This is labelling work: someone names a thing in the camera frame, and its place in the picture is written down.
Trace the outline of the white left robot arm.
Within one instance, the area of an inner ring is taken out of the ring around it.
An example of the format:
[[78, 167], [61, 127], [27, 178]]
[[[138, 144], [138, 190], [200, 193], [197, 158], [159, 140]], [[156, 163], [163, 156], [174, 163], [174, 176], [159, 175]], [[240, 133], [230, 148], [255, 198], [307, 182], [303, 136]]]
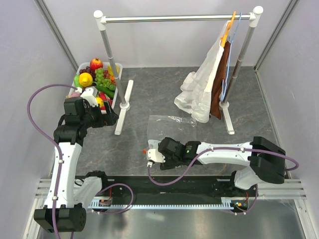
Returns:
[[82, 231], [93, 198], [109, 192], [107, 175], [100, 170], [88, 172], [75, 191], [75, 171], [87, 130], [112, 126], [119, 118], [109, 101], [104, 101], [101, 107], [98, 102], [91, 103], [83, 97], [67, 98], [64, 111], [53, 133], [58, 147], [49, 192], [44, 207], [36, 209], [33, 215], [49, 233]]

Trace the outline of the yellow mango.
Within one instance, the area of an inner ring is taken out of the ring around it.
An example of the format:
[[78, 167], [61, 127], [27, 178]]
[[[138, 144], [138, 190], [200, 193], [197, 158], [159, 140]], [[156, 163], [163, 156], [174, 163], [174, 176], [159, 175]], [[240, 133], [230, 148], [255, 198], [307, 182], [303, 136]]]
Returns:
[[96, 101], [100, 108], [104, 106], [104, 101], [100, 97], [96, 97]]

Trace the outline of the green cucumber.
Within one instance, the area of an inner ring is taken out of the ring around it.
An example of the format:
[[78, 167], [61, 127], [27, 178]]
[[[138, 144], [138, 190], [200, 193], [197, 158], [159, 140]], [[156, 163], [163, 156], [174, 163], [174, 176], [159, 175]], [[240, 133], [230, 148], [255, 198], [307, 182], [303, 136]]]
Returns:
[[96, 88], [98, 91], [100, 91], [100, 92], [106, 94], [106, 95], [107, 95], [108, 97], [110, 97], [111, 99], [114, 98], [115, 92], [109, 90], [108, 88], [103, 87], [103, 86], [99, 86], [99, 85], [96, 85], [95, 88]]

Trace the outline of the green grape bunch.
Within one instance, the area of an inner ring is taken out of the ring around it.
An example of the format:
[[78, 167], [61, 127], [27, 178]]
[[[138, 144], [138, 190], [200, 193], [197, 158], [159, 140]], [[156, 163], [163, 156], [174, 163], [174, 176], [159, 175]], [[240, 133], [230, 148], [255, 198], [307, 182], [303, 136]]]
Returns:
[[109, 85], [111, 84], [111, 79], [108, 71], [103, 68], [96, 69], [95, 81], [99, 86], [109, 87]]

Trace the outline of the yellow pear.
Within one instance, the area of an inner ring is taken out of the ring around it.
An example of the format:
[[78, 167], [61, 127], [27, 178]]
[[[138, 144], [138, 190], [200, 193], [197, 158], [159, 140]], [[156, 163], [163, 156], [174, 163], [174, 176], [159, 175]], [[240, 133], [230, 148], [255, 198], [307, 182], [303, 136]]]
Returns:
[[93, 83], [93, 77], [89, 73], [81, 73], [79, 75], [79, 84], [82, 87], [89, 87]]

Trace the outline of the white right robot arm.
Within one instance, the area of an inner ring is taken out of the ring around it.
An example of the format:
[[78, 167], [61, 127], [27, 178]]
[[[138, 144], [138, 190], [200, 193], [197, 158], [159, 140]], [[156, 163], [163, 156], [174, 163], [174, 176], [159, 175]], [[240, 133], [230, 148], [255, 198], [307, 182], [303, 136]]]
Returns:
[[182, 144], [165, 137], [156, 148], [156, 161], [160, 163], [161, 170], [194, 164], [242, 166], [228, 183], [228, 190], [234, 196], [240, 196], [260, 182], [283, 184], [285, 155], [282, 148], [261, 136], [254, 137], [251, 142], [238, 144], [210, 144], [200, 141]]

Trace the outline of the clear zip top bag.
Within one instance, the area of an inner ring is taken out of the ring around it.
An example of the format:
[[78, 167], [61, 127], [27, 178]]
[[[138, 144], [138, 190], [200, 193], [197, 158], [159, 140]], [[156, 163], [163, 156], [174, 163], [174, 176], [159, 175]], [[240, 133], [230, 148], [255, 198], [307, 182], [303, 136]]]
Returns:
[[158, 144], [165, 137], [170, 137], [182, 144], [197, 141], [196, 127], [197, 121], [193, 118], [150, 115], [147, 128], [149, 148], [158, 148]]

